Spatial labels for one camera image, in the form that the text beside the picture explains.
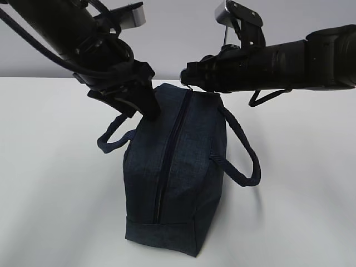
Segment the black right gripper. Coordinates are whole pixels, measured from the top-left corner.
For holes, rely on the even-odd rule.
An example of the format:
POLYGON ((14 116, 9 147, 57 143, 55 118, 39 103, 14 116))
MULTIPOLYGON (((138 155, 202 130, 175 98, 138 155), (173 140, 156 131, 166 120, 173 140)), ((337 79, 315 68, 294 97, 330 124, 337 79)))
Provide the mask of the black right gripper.
POLYGON ((236 92, 237 82, 234 78, 238 73, 241 56, 239 46, 222 46, 217 55, 207 55, 200 61, 188 62, 180 73, 180 82, 206 92, 236 92))

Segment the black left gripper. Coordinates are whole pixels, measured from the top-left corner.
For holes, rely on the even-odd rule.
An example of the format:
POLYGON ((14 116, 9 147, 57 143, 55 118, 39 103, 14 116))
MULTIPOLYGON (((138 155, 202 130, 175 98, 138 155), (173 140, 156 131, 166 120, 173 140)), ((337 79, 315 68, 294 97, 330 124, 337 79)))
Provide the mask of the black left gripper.
POLYGON ((115 66, 110 78, 93 78, 74 73, 73 76, 90 88, 88 97, 103 102, 127 117, 136 112, 148 120, 159 117, 159 103, 152 88, 155 72, 147 62, 133 61, 115 66))

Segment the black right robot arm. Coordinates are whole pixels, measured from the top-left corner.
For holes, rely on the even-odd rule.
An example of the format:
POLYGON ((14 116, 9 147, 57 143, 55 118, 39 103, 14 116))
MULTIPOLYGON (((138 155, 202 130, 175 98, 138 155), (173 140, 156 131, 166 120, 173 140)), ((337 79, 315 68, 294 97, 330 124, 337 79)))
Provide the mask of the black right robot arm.
POLYGON ((328 28, 306 39, 267 47, 224 46, 189 62, 181 83, 207 92, 315 91, 355 88, 355 25, 328 28))

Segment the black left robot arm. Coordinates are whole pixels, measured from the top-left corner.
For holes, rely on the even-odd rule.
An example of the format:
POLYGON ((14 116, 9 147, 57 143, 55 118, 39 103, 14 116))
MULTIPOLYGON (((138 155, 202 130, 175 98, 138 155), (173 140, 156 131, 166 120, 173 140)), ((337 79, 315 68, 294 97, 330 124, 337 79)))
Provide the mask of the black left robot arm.
POLYGON ((161 110, 152 88, 155 72, 135 59, 120 38, 145 23, 143 3, 109 9, 101 1, 11 0, 12 7, 45 41, 41 44, 5 11, 1 20, 39 53, 71 71, 88 97, 132 117, 156 119, 161 110))

